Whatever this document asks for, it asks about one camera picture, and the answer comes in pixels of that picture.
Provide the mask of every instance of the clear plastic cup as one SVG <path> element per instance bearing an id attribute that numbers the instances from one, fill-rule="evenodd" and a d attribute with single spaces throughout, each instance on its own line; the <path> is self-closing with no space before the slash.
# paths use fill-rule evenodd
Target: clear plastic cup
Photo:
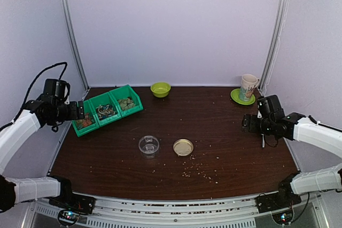
<path id="1" fill-rule="evenodd" d="M 154 136 L 144 136 L 139 140 L 139 150 L 145 158 L 154 158 L 159 152 L 158 139 Z"/>

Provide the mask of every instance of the mug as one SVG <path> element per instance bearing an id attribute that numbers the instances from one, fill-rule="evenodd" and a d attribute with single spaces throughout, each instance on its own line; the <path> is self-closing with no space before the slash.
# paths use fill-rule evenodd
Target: mug
<path id="1" fill-rule="evenodd" d="M 250 101 L 254 89 L 259 85 L 260 79 L 252 74 L 242 75 L 239 98 L 241 101 Z"/>

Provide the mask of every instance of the green bowl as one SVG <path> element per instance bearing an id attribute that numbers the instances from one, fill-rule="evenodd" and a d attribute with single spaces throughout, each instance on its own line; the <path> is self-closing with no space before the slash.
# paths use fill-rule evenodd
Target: green bowl
<path id="1" fill-rule="evenodd" d="M 163 98 L 168 96 L 171 86 L 166 82 L 158 82 L 151 86 L 151 91 L 155 97 Z"/>

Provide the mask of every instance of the white wall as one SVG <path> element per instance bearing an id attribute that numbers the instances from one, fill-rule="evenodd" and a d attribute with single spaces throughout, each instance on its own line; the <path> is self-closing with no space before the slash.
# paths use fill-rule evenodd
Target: white wall
<path id="1" fill-rule="evenodd" d="M 277 94 L 286 113 L 311 114 L 342 128 L 342 0 L 290 0 L 280 42 L 266 95 Z M 317 147 L 290 144 L 302 171 L 341 162 Z M 342 195 L 323 198 L 332 227 L 340 227 Z"/>
<path id="2" fill-rule="evenodd" d="M 72 58 L 60 0 L 0 0 L 0 17 L 0 124 L 16 115 L 36 74 L 55 62 L 68 61 L 63 78 L 71 84 L 71 99 L 80 100 L 84 90 Z M 36 99 L 44 80 L 58 78 L 61 69 L 44 74 L 29 98 Z M 48 127 L 34 134 L 10 161 L 4 176 L 45 176 L 60 135 Z M 25 210 L 26 205 L 18 205 L 0 214 L 0 227 L 18 227 Z"/>
<path id="3" fill-rule="evenodd" d="M 69 0 L 91 86 L 261 76 L 278 0 Z"/>

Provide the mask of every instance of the green plastic bin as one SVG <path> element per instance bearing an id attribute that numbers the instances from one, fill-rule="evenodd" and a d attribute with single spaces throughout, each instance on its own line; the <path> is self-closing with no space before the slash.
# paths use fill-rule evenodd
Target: green plastic bin
<path id="1" fill-rule="evenodd" d="M 84 102 L 83 102 L 83 105 L 84 105 L 84 113 L 85 113 L 85 114 L 90 113 L 90 115 L 92 115 L 92 116 L 94 117 L 95 123 L 92 124 L 92 125 L 90 125 L 90 126 L 88 126 L 88 127 L 85 127 L 85 128 L 82 128 L 82 129 L 79 130 L 79 129 L 77 128 L 76 121 L 74 120 L 74 121 L 73 121 L 73 127 L 74 127 L 75 132 L 76 132 L 76 134 L 77 134 L 78 137 L 83 136 L 83 135 L 85 135 L 85 134 L 87 134 L 87 133 L 89 133 L 89 132 L 92 132 L 92 131 L 94 131 L 95 129 L 98 129 L 98 128 L 100 127 L 99 124 L 98 124 L 98 121 L 97 121 L 97 119 L 96 119 L 96 116 L 97 116 L 97 115 L 96 115 L 96 113 L 93 112 L 93 110 L 92 110 L 92 108 L 91 108 L 91 106 L 90 106 L 89 100 L 84 101 Z"/>
<path id="2" fill-rule="evenodd" d="M 121 113 L 120 113 L 120 106 L 118 105 L 117 101 L 115 101 L 111 95 L 107 93 L 103 93 L 102 95 L 90 98 L 90 105 L 92 110 L 95 112 L 95 118 L 97 122 L 99 123 L 100 127 L 103 127 L 109 123 L 114 122 L 115 120 L 121 119 Z M 107 105 L 110 104 L 113 106 L 113 109 L 115 109 L 116 114 L 110 117 L 107 117 L 103 120 L 100 120 L 97 113 L 96 113 L 96 108 L 99 107 L 100 105 Z"/>
<path id="3" fill-rule="evenodd" d="M 125 85 L 123 87 L 114 89 L 109 93 L 111 94 L 112 98 L 116 101 L 122 117 L 126 117 L 128 115 L 142 111 L 144 109 L 143 104 L 140 101 L 140 97 L 136 92 L 134 92 L 134 90 L 129 85 Z M 120 107 L 118 100 L 126 99 L 128 97 L 132 98 L 133 102 L 135 103 L 135 107 L 123 111 Z"/>

